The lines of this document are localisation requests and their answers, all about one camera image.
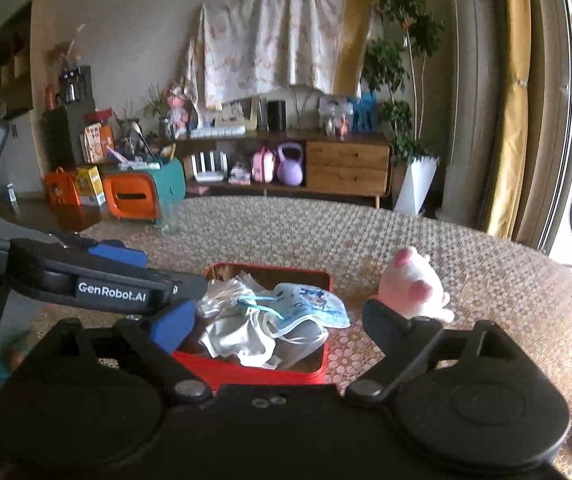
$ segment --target white planter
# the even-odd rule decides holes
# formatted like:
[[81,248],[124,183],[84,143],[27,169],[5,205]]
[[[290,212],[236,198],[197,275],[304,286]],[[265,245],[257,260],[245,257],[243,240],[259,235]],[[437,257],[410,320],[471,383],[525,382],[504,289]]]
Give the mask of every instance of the white planter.
[[425,156],[406,168],[402,189],[395,204],[396,213],[417,216],[426,200],[430,184],[437,171],[438,158]]

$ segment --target hanging floral cloth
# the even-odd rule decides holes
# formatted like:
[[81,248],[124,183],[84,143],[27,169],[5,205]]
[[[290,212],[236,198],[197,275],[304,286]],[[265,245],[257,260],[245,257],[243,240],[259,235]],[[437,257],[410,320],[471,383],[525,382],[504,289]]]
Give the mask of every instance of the hanging floral cloth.
[[199,113],[291,85],[356,95],[371,0],[211,0],[185,63]]

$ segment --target purple kettlebell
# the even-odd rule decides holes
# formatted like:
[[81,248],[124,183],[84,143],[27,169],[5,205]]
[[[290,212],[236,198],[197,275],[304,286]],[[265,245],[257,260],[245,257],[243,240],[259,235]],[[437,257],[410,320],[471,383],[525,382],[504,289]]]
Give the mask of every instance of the purple kettlebell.
[[[299,151],[299,159],[288,158],[284,155],[284,148],[293,148]],[[277,148],[279,157],[279,167],[277,168],[277,178],[287,186],[299,186],[304,180],[304,169],[301,163],[304,160],[304,150],[296,142],[284,142]]]

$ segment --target pink plush toy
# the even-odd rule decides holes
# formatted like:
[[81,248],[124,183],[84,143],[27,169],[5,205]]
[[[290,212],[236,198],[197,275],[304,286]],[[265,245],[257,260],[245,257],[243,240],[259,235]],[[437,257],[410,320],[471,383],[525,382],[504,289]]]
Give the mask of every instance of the pink plush toy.
[[188,98],[183,94],[183,91],[175,86],[168,94],[167,100],[170,113],[168,117],[175,126],[175,131],[178,134],[186,133],[188,126],[189,115],[186,111],[188,106]]
[[450,295],[429,260],[414,247],[399,249],[381,276],[377,299],[407,319],[426,316],[450,323],[454,313],[444,308]]

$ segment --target green plant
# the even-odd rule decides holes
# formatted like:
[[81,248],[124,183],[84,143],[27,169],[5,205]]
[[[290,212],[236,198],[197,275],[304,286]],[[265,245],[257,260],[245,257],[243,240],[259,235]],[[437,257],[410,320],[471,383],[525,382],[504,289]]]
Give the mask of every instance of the green plant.
[[379,92],[382,86],[391,96],[398,90],[405,91],[408,73],[403,67],[402,53],[398,43],[390,43],[383,38],[368,43],[361,78],[371,91]]
[[413,112],[406,101],[383,101],[379,104],[379,118],[393,127],[395,136],[407,135],[413,129]]
[[152,83],[148,87],[148,101],[144,106],[144,117],[166,117],[170,107],[165,97],[165,90],[161,91],[159,85],[153,86]]
[[[379,39],[370,41],[364,58],[362,79],[371,91],[388,89],[390,99],[382,102],[379,117],[382,122],[389,123],[395,132],[395,143],[400,150],[395,155],[398,160],[414,160],[428,154],[421,148],[419,139],[423,127],[424,92],[423,81],[426,59],[432,57],[440,45],[439,34],[443,25],[434,15],[427,11],[426,0],[379,0],[377,10],[385,23],[396,23],[404,35],[403,46],[396,41]],[[403,65],[403,54],[409,55],[410,73]],[[405,90],[405,81],[410,79],[413,85],[415,115],[417,115],[417,83],[415,77],[415,59],[422,57],[421,62],[421,111],[419,123],[413,121],[410,106],[406,101],[395,99],[395,92]]]
[[401,162],[403,164],[411,164],[415,159],[422,159],[424,156],[430,156],[430,149],[414,140],[408,134],[396,134],[392,142],[393,147],[393,164]]
[[115,110],[112,111],[112,116],[115,119],[115,122],[117,123],[117,128],[120,131],[119,137],[129,137],[130,136],[130,131],[132,129],[132,122],[135,121],[137,124],[140,124],[140,119],[134,116],[134,113],[132,111],[132,99],[130,100],[130,112],[128,111],[128,101],[126,101],[126,106],[124,108],[122,108],[122,112],[124,112],[124,114],[122,115],[122,117],[120,118],[117,115],[117,112],[115,112]]

